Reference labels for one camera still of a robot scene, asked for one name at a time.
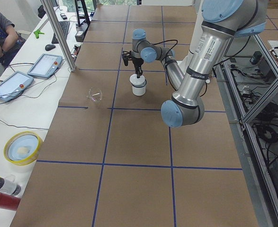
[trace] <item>white table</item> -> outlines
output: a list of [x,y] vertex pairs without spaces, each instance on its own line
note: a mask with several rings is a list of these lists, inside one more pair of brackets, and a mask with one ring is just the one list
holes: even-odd
[[[76,21],[76,17],[72,17],[74,13],[66,13],[68,20]],[[47,16],[44,16],[43,19],[39,22],[35,30],[37,30],[46,20]],[[35,35],[32,33],[22,49],[17,53],[14,60],[11,64],[14,63],[35,63],[35,61],[43,53],[61,55],[64,58],[62,50],[59,44],[56,44],[56,48],[51,51],[46,51],[45,46],[51,43],[53,37],[53,30],[50,25],[50,22],[47,22],[41,32],[44,32],[45,35],[39,35],[39,38],[36,39]],[[70,31],[67,37],[67,44],[70,51],[72,51],[75,44],[81,45],[81,43],[76,42],[76,23],[71,22]],[[14,70],[19,70],[21,72],[27,73],[30,69],[28,66],[16,66],[13,67]],[[7,68],[2,76],[1,80],[6,79],[13,73],[13,70]],[[17,126],[29,126],[37,128],[49,128],[54,113],[58,106],[58,101],[62,96],[70,71],[68,69],[68,64],[65,62],[62,67],[57,71],[56,77],[57,81],[48,87],[39,98],[28,98],[28,97],[18,97],[17,99],[0,105],[0,119],[5,121],[8,124],[13,124]],[[41,91],[50,83],[55,81],[56,78],[52,76],[50,79],[45,80],[44,82],[26,90],[23,94],[27,96],[38,96]],[[42,79],[35,79],[33,84],[43,81]],[[21,186],[22,190],[18,197],[22,197],[26,184],[29,180],[32,169],[35,165],[31,163],[27,166],[16,166],[8,162],[3,155],[3,149],[7,141],[13,137],[15,134],[22,131],[33,131],[38,134],[43,140],[46,137],[46,130],[36,130],[36,129],[26,129],[26,128],[15,128],[9,127],[0,122],[0,176],[6,177],[8,175],[14,175],[16,177],[16,182]],[[0,227],[9,227],[12,219],[15,215],[15,211],[3,210],[0,209]]]

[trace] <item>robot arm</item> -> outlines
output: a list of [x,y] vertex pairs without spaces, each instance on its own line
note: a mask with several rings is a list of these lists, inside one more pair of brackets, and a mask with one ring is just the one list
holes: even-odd
[[161,61],[176,89],[171,100],[163,103],[163,121],[170,127],[195,124],[204,115],[199,93],[224,43],[232,37],[258,34],[265,28],[268,0],[204,0],[202,5],[203,33],[186,69],[179,68],[168,48],[151,45],[142,29],[133,32],[132,55],[145,62]]

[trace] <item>bottle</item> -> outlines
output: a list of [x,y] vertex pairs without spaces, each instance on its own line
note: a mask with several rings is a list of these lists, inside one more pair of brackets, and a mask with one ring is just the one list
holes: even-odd
[[0,177],[0,192],[8,195],[18,195],[20,191],[20,185]]

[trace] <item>yellow bowl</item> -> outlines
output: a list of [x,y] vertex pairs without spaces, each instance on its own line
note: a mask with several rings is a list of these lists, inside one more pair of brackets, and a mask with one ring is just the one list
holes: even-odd
[[[38,145],[35,149],[35,151],[29,155],[28,157],[22,159],[22,160],[18,160],[18,161],[14,161],[9,157],[9,148],[10,146],[13,144],[14,141],[16,141],[17,139],[19,139],[22,136],[27,136],[27,135],[31,135],[31,136],[35,136],[38,140]],[[18,166],[25,166],[28,165],[29,163],[32,163],[33,161],[35,161],[38,157],[38,152],[39,149],[41,147],[43,143],[43,140],[34,132],[31,131],[24,131],[24,132],[20,132],[16,135],[14,135],[12,138],[10,138],[10,140],[8,140],[8,142],[6,143],[5,147],[4,147],[4,157],[6,158],[6,160],[8,160],[9,162],[18,165]]]

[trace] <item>person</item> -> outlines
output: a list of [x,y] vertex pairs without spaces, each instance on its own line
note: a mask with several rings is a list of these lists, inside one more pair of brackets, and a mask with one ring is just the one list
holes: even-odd
[[25,42],[15,25],[0,13],[0,63],[6,68]]

